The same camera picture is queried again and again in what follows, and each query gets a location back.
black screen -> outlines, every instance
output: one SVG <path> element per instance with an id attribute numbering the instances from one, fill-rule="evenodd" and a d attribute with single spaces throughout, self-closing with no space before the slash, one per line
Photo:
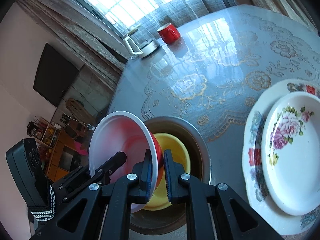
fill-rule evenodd
<path id="1" fill-rule="evenodd" d="M 77 74 L 78 69 L 46 43 L 36 72 L 33 89 L 55 107 L 58 107 Z"/>

oval plate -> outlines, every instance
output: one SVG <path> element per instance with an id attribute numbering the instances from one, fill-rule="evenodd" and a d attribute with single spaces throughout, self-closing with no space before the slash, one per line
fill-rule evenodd
<path id="1" fill-rule="evenodd" d="M 305 91 L 320 96 L 320 89 L 308 81 L 287 79 L 264 91 L 252 107 L 244 129 L 242 170 L 250 206 L 281 235 L 304 235 L 320 213 L 320 207 L 302 216 L 283 212 L 272 200 L 261 165 L 261 139 L 264 122 L 281 97 L 294 91 Z"/>
<path id="2" fill-rule="evenodd" d="M 320 204 L 320 100 L 294 92 L 271 108 L 262 133 L 261 160 L 274 202 L 298 216 Z"/>

wall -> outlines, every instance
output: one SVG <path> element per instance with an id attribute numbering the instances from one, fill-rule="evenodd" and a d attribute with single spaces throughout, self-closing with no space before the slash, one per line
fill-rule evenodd
<path id="1" fill-rule="evenodd" d="M 56 110 L 33 90 L 46 42 L 76 67 L 83 65 L 13 4 L 0 23 L 0 220 L 13 240 L 29 239 L 30 228 L 27 207 L 12 179 L 5 153 L 27 137 L 27 124 L 35 115 L 50 120 Z"/>
<path id="2" fill-rule="evenodd" d="M 27 206 L 11 176 L 5 153 L 26 137 L 26 127 L 33 118 L 0 85 L 0 221 L 13 240 L 29 239 Z"/>

screw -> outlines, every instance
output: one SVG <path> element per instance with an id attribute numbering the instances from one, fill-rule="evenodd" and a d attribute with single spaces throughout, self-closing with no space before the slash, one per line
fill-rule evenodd
<path id="1" fill-rule="evenodd" d="M 224 183 L 220 183 L 220 184 L 218 185 L 218 189 L 225 191 L 225 190 L 228 189 L 228 185 L 227 185 L 227 184 L 224 184 Z"/>
<path id="2" fill-rule="evenodd" d="M 129 180 L 134 180 L 136 178 L 137 178 L 137 175 L 134 174 L 134 173 L 130 173 L 130 174 L 127 175 L 127 179 L 129 179 Z"/>
<path id="3" fill-rule="evenodd" d="M 92 183 L 89 185 L 90 190 L 97 190 L 99 188 L 99 185 L 97 183 Z"/>
<path id="4" fill-rule="evenodd" d="M 180 175 L 180 178 L 181 178 L 181 179 L 184 179 L 184 180 L 188 180 L 188 179 L 190 179 L 190 174 L 188 174 L 188 173 L 183 173 L 183 174 Z"/>

kettle handle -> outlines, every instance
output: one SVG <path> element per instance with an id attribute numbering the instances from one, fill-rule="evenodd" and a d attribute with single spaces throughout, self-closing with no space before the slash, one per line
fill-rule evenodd
<path id="1" fill-rule="evenodd" d="M 134 52 L 134 51 L 132 50 L 132 47 L 130 46 L 128 40 L 131 41 L 130 43 L 132 44 L 132 46 L 134 46 L 135 49 L 138 50 L 138 52 Z M 124 41 L 125 47 L 127 48 L 127 50 L 129 51 L 129 53 L 130 53 L 131 55 L 135 56 L 135 55 L 141 55 L 141 54 L 143 54 L 142 50 L 137 46 L 137 44 L 134 43 L 134 41 L 131 39 L 130 36 L 126 36 L 123 41 Z"/>

